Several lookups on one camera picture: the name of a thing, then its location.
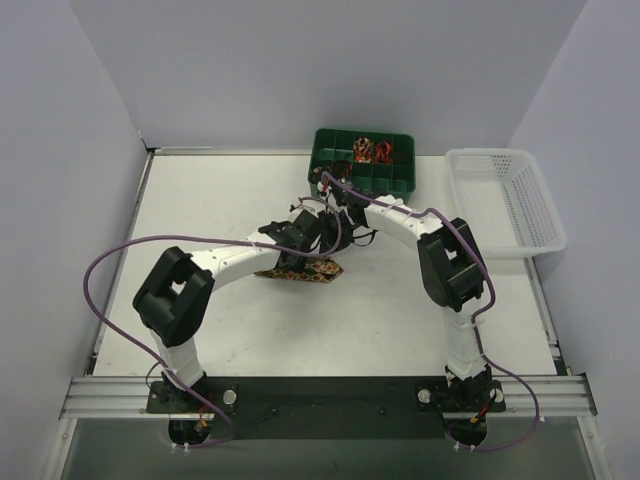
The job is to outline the paisley patterned necktie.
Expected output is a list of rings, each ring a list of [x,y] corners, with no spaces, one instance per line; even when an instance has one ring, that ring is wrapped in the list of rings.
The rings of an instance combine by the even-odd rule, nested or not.
[[[318,284],[329,284],[344,273],[343,267],[332,257],[309,258],[309,257],[287,257],[279,259],[276,266],[268,269],[256,271],[255,277],[300,281]]]

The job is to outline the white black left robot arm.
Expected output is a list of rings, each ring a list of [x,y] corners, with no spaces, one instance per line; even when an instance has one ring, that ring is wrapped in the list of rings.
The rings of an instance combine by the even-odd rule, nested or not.
[[[200,390],[206,378],[195,345],[215,290],[256,272],[302,272],[311,259],[340,247],[344,228],[337,214],[299,206],[241,240],[221,240],[210,250],[165,250],[135,294],[133,308],[150,331],[169,385]]]

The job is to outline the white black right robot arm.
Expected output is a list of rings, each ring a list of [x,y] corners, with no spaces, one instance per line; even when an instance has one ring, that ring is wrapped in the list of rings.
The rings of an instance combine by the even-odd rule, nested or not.
[[[446,377],[466,396],[490,390],[491,367],[479,332],[480,316],[495,304],[495,287],[470,226],[430,207],[422,212],[392,195],[362,193],[327,178],[337,205],[358,226],[383,233],[417,252],[428,297],[443,309]]]

